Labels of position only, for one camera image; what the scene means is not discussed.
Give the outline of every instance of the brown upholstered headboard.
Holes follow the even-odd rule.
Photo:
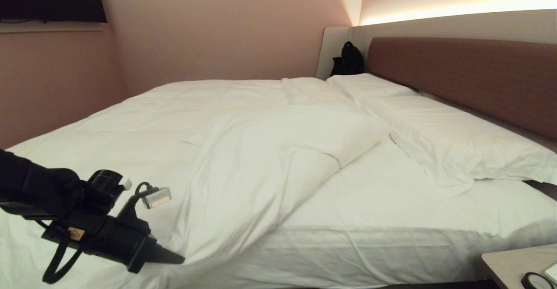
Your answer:
[[[368,70],[557,141],[557,44],[375,37]]]

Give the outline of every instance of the warm light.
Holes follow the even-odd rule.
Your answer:
[[[438,7],[435,9],[413,11],[410,13],[396,13],[387,16],[366,18],[362,19],[361,25],[366,26],[412,19],[467,15],[470,13],[497,13],[501,11],[541,9],[557,9],[557,0],[501,0],[465,5],[452,5]]]

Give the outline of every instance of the bag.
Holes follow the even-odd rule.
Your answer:
[[[344,43],[342,57],[334,57],[332,60],[335,64],[332,67],[331,76],[364,73],[364,57],[350,41]]]

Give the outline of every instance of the bedside table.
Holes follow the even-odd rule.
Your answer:
[[[485,253],[482,259],[501,289],[524,289],[520,281],[526,273],[545,277],[544,271],[557,263],[557,244]]]

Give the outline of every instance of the white pillow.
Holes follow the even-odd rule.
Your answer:
[[[426,97],[368,99],[366,112],[393,126],[391,137],[436,180],[445,196],[474,179],[533,179],[557,185],[557,154],[519,134]]]
[[[344,95],[362,105],[369,97],[415,96],[418,93],[404,85],[396,84],[371,74],[334,75],[326,80]]]
[[[316,77],[282,80],[289,105],[312,105],[336,111],[361,113],[360,108],[338,89]]]

